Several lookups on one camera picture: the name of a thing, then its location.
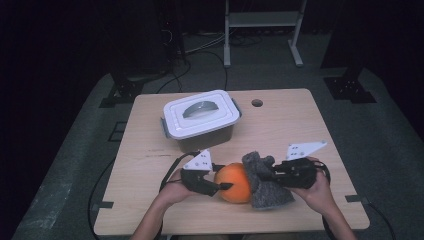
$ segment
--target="white lid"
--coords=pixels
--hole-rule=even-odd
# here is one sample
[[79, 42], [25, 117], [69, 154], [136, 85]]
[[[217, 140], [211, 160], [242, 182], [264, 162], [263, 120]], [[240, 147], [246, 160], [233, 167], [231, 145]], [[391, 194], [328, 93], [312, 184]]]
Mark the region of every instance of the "white lid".
[[185, 139], [235, 124], [240, 112], [227, 92], [214, 90], [169, 102], [163, 108], [168, 133]]

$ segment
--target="hole in table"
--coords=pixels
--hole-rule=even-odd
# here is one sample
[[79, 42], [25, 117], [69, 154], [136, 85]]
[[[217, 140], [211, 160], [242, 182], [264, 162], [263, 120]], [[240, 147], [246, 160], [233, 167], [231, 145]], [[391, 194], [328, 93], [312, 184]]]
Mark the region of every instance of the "hole in table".
[[253, 99], [252, 100], [252, 105], [254, 107], [262, 107], [262, 105], [264, 105], [264, 103], [260, 99]]

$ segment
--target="orange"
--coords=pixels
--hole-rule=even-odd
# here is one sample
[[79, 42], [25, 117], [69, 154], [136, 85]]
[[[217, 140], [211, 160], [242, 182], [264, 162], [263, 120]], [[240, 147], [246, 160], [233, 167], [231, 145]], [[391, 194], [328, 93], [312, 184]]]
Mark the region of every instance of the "orange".
[[220, 190], [219, 195], [230, 203], [246, 203], [250, 201], [250, 184], [242, 163], [231, 163], [217, 173], [214, 182], [232, 183], [228, 190]]

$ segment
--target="white shelf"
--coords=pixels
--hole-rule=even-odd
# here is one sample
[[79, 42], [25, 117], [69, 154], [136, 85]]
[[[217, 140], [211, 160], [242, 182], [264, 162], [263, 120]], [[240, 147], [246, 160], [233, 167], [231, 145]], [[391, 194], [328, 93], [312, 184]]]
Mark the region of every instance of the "white shelf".
[[240, 12], [229, 14], [229, 27], [296, 26], [299, 12]]

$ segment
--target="dark background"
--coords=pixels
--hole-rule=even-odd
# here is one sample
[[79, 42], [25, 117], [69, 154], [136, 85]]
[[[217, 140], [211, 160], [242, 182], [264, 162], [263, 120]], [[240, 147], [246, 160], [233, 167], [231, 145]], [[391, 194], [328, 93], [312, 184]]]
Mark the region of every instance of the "dark background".
[[[169, 68], [175, 43], [171, 1], [0, 1], [0, 237], [28, 209], [82, 104], [111, 68]], [[184, 0], [185, 32], [222, 31], [224, 1]], [[298, 1], [232, 0], [232, 9], [292, 10]], [[333, 35], [322, 67], [360, 60], [386, 84], [424, 136], [423, 4], [420, 1], [309, 1], [307, 34]]]

